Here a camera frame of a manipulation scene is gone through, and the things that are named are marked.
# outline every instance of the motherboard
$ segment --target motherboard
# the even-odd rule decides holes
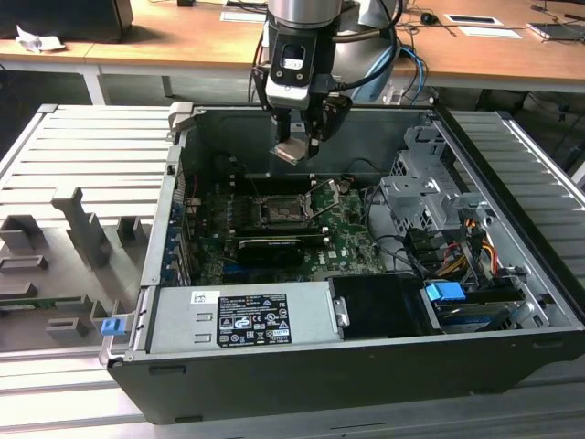
[[[201,198],[191,252],[194,284],[323,281],[385,272],[357,189],[313,181],[308,193],[239,194],[216,185]]]

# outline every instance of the floor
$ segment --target floor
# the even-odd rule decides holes
[[[0,70],[0,84],[0,155],[4,155],[16,140],[41,103],[90,104],[83,79],[77,74]],[[173,101],[245,102],[247,90],[246,78],[236,81],[173,78],[175,97],[169,99],[163,94],[160,78],[156,77],[109,75],[106,84],[115,105],[168,105]],[[455,110],[473,110],[480,93],[472,89],[437,91],[441,102]],[[510,111],[518,99],[517,92],[495,91],[484,109]],[[584,113],[585,100],[579,95],[531,93],[524,109],[516,112],[515,118],[549,154],[556,151],[554,158],[566,167],[571,152],[578,155],[575,150],[585,150],[585,117],[581,117],[562,145],[558,144],[578,115]]]

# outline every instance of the computer mouse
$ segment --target computer mouse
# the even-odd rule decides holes
[[[423,12],[420,14],[420,22],[425,26],[432,26],[439,23],[439,18],[430,12]]]

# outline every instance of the green circuit board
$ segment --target green circuit board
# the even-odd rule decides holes
[[[226,192],[210,193],[202,202],[207,207],[203,232],[197,236],[199,273],[195,284],[266,284],[323,281],[336,274],[383,273],[385,271],[363,224],[362,199],[357,190],[339,195],[339,204],[315,219],[329,228],[328,246],[307,248],[300,266],[278,270],[242,270],[235,260],[228,221],[228,205],[234,200]],[[312,194],[312,208],[331,205],[334,191],[329,186]]]

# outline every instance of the blue cable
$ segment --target blue cable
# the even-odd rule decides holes
[[[422,62],[420,61],[420,58],[418,55],[416,55],[414,52],[410,51],[407,48],[400,48],[401,50],[404,50],[404,52],[406,52],[414,62],[417,63],[417,66],[419,68],[419,72],[420,72],[420,77],[419,77],[419,88],[417,89],[417,94],[415,94],[414,98],[412,99],[412,103],[410,105],[414,105],[414,102],[417,100],[417,98],[420,95],[420,92],[422,91],[422,85],[424,84],[424,68],[422,66]]]

